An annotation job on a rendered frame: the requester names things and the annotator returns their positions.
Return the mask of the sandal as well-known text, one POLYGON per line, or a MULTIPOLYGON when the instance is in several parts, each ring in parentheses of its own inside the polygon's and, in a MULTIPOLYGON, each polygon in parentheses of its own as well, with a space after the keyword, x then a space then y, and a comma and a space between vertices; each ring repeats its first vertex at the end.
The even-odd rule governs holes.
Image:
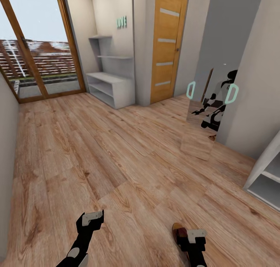
MULTIPOLYGON (((176 244, 177 244, 177 230, 179 232, 180 237, 188 237, 186 228, 183 227, 180 223, 174 223, 172 229, 173 229, 173 237, 174 237, 176 244)), ((177 245, 181 248, 180 244, 177 244, 177 245)), ((190 263, 190 259, 189 259, 187 251, 184 251, 184 253, 188 259, 189 267, 191 267, 191 263, 190 263)))

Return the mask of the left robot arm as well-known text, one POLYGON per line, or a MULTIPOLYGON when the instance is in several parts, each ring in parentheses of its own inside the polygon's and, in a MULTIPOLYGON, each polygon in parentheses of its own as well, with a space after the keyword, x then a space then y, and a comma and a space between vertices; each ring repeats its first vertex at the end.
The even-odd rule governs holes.
POLYGON ((83 213, 76 221, 78 237, 72 248, 57 267, 87 267, 89 255, 87 252, 93 231, 100 230, 104 222, 104 210, 83 213))

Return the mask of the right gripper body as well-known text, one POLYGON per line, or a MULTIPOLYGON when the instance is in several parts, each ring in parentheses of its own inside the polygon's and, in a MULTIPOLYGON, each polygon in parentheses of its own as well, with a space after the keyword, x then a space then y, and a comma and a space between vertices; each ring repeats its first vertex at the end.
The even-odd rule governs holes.
POLYGON ((181 246, 181 251, 187 251, 188 256, 192 252, 200 252, 202 254, 202 251, 205 250, 205 243, 202 237, 195 237, 196 243, 190 243, 188 240, 188 237, 180 237, 180 246, 181 246))

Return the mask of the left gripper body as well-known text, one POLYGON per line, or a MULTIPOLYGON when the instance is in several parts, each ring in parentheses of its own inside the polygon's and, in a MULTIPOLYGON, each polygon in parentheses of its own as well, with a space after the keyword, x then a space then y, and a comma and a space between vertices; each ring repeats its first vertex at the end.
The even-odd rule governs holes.
POLYGON ((100 230, 100 228, 100 218, 91 220, 88 226, 82 226, 82 221, 77 222, 78 235, 85 233, 90 236, 90 239, 92 237, 93 231, 100 230))

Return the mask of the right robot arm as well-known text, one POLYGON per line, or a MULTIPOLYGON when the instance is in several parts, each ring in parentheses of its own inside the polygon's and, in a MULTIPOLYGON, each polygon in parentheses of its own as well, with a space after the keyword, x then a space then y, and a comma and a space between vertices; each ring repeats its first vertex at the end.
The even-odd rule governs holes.
POLYGON ((180 237, 177 230, 177 244, 180 244, 181 251, 187 251, 191 267, 207 267, 207 264, 202 255, 205 250, 205 229, 189 229, 187 230, 188 237, 180 237))

